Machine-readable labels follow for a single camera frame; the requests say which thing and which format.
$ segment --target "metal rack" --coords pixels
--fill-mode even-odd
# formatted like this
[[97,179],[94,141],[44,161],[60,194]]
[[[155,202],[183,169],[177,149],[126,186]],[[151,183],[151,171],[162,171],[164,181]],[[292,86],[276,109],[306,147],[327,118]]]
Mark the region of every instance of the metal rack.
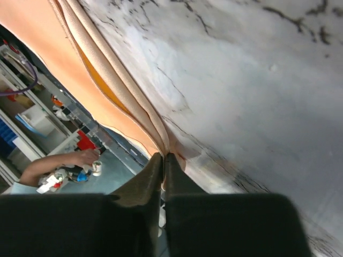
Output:
[[[0,55],[13,55],[13,53],[7,48],[7,46],[1,46]],[[16,66],[16,63],[11,63],[11,65],[17,70],[21,68]],[[48,117],[55,125],[56,130],[60,134],[64,135],[64,139],[54,149],[46,152],[43,151],[42,148],[32,140],[32,138],[28,137],[27,134],[16,125],[12,118],[0,108],[0,118],[4,120],[6,125],[10,127],[39,158],[60,153],[65,146],[78,140],[78,131],[82,130],[97,146],[104,146],[111,151],[111,153],[114,154],[133,174],[136,175],[142,169],[145,165],[144,162],[147,162],[147,158],[144,157],[140,151],[125,139],[116,141],[116,139],[114,139],[116,137],[113,138],[105,128],[101,127],[96,121],[94,121],[91,118],[91,115],[76,100],[74,100],[73,96],[69,95],[68,91],[65,90],[65,88],[56,79],[48,78],[48,74],[45,75],[40,73],[35,67],[34,69],[37,73],[39,83],[44,85],[48,92],[52,93],[63,103],[63,112],[67,117],[72,122],[80,124],[75,131],[69,130],[31,90],[24,92],[24,94],[29,97],[34,104],[40,106],[48,114]],[[0,80],[3,80],[12,90],[19,90],[27,87],[1,60]],[[140,161],[137,161],[133,155],[142,156],[143,158],[141,158]],[[4,162],[0,162],[0,175],[6,178],[9,185],[12,185],[17,181],[20,176],[19,174],[14,174]]]

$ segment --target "human arm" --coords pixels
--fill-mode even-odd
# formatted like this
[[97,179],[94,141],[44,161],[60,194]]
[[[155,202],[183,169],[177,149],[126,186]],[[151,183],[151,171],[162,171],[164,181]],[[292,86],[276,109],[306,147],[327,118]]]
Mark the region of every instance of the human arm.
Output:
[[99,159],[99,155],[91,149],[47,156],[33,161],[24,170],[20,177],[19,183],[27,186],[37,187],[39,179],[43,174],[51,172],[59,166],[77,165],[82,167],[85,164],[92,165],[92,163],[97,159]]

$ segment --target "beige fabric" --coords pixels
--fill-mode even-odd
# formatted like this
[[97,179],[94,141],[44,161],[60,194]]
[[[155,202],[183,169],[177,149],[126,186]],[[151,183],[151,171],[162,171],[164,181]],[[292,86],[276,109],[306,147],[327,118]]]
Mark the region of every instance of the beige fabric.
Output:
[[[166,152],[169,151],[169,138],[167,131],[155,111],[155,109],[152,107],[151,103],[148,101],[148,99],[145,97],[145,95],[140,90],[139,86],[136,84],[136,82],[133,80],[132,76],[127,72],[124,65],[121,63],[121,61],[118,59],[118,57],[115,55],[115,53],[110,48],[109,44],[105,41],[105,39],[102,37],[102,35],[99,33],[98,29],[95,27],[95,25],[92,23],[91,19],[88,17],[88,15],[85,13],[85,11],[82,9],[80,4],[76,0],[66,0],[66,2],[69,3],[70,7],[74,11],[75,15],[79,19],[80,23],[83,25],[85,30],[89,33],[90,37],[94,40],[95,44],[98,46],[99,50],[103,53],[103,56],[108,59],[108,62],[112,66],[115,73],[110,70],[109,76],[113,76],[116,80],[120,79],[121,82],[117,84],[116,87],[112,87],[111,84],[108,84],[116,94],[116,96],[124,103],[126,107],[129,108],[129,111],[140,121],[139,114],[135,115],[133,113],[133,103],[135,103],[135,100],[137,101],[138,105],[137,108],[143,109],[148,114],[148,118],[150,119],[151,123],[153,124],[154,128],[157,130],[158,134],[161,137],[162,143],[165,146]],[[89,48],[83,48],[83,44],[81,42],[78,42],[79,46],[82,48],[86,56],[88,57],[88,53],[92,55],[94,49]],[[101,67],[101,64],[98,62],[92,62],[92,64],[97,69],[97,65],[99,65],[99,68],[97,69],[98,72],[103,68]]]
[[[127,73],[126,69],[110,49],[99,31],[92,24],[79,3],[74,0],[58,0],[58,2],[63,11],[61,15],[64,16],[68,29],[80,49],[90,60],[100,77],[114,92],[119,101],[124,104],[135,119],[147,130],[160,151],[163,154],[166,154],[169,151],[167,132],[160,117],[142,94],[134,80]],[[83,23],[80,22],[68,2],[77,10],[78,16],[82,18]]]
[[0,23],[41,58],[100,124],[139,142],[150,155],[164,148],[157,146],[145,128],[99,88],[90,75],[91,67],[85,65],[87,60],[82,59],[68,28],[62,27],[48,1],[2,0]]

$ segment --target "fabric fold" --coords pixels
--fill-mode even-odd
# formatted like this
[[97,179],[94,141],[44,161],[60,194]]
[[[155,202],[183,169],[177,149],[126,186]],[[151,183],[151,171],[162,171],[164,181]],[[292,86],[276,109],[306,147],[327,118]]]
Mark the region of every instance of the fabric fold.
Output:
[[[112,52],[109,45],[105,42],[97,29],[95,27],[90,29],[90,31],[92,32],[91,36],[85,29],[83,24],[80,22],[78,17],[75,15],[68,2],[66,0],[58,0],[58,3],[62,8],[62,12],[60,13],[60,15],[64,17],[71,36],[73,37],[85,57],[90,61],[91,66],[94,67],[96,72],[100,75],[101,79],[104,80],[106,85],[108,85],[108,87],[116,95],[118,100],[123,103],[123,105],[128,109],[132,116],[138,121],[138,123],[147,130],[147,132],[156,142],[156,145],[158,146],[161,153],[165,155],[169,150],[168,135],[158,114],[152,108],[151,104],[141,93],[140,89],[133,81],[133,79],[131,79],[130,81],[126,79],[126,84],[124,84],[122,79],[118,76],[118,70],[120,70],[120,74],[125,74],[127,73],[127,71],[121,65],[118,58],[113,60],[113,56],[115,56],[115,54]],[[77,2],[74,3],[74,5],[81,8]],[[95,44],[93,40],[94,38],[98,42],[98,44]],[[104,55],[104,53],[102,52],[104,49],[107,49],[106,55]],[[114,69],[113,65],[111,65],[108,59],[112,59],[112,63],[115,64],[117,62],[120,63],[120,65],[115,64],[114,67],[116,69]],[[140,103],[138,103],[137,99],[131,94],[132,91],[135,92],[135,95],[140,100]]]
[[121,101],[116,104],[100,88],[86,65],[87,57],[81,57],[48,1],[0,1],[0,23],[40,57],[97,122],[141,145],[149,155],[164,154],[164,145],[157,145],[129,108],[118,106]]

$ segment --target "purple cable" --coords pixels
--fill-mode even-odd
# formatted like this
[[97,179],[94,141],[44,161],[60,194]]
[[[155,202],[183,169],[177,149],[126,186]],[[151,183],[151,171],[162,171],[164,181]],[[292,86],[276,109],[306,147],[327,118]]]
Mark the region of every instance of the purple cable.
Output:
[[29,68],[31,69],[31,72],[32,72],[33,77],[34,77],[34,81],[32,82],[32,84],[29,85],[27,88],[24,88],[24,89],[21,89],[21,90],[12,91],[12,92],[0,92],[0,96],[9,96],[9,95],[21,94],[23,92],[26,92],[26,91],[30,90],[31,88],[33,88],[37,84],[37,82],[38,82],[37,73],[34,71],[34,68],[33,68],[32,64],[29,61],[26,61],[26,63],[28,64]]

